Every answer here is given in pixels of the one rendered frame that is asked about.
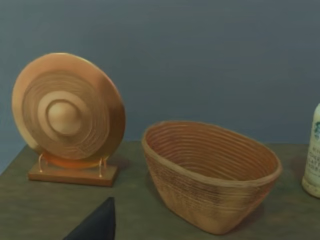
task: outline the tabletop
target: tabletop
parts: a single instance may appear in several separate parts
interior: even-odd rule
[[[114,197],[116,240],[318,240],[320,199],[301,187],[308,146],[268,146],[280,158],[283,173],[263,203],[223,236],[201,231],[164,206],[139,142],[123,142],[109,160],[120,167],[111,188],[28,181],[37,155],[26,146],[0,176],[0,239],[61,240]]]

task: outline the woven basket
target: woven basket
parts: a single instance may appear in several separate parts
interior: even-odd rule
[[[165,205],[216,235],[251,213],[282,171],[277,156],[263,144],[206,123],[156,123],[145,131],[142,147]]]

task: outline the bottle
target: bottle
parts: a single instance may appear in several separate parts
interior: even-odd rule
[[[315,108],[302,187],[320,198],[320,104]]]

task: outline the concentric ring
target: concentric ring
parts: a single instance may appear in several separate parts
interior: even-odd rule
[[[115,85],[98,67],[68,53],[47,54],[24,68],[12,111],[26,143],[66,168],[95,166],[116,150],[125,130]]]

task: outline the wall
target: wall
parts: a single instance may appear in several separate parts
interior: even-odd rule
[[[115,82],[127,140],[167,119],[307,143],[320,101],[313,0],[0,0],[0,156],[24,145],[10,104],[34,58],[69,52]]]

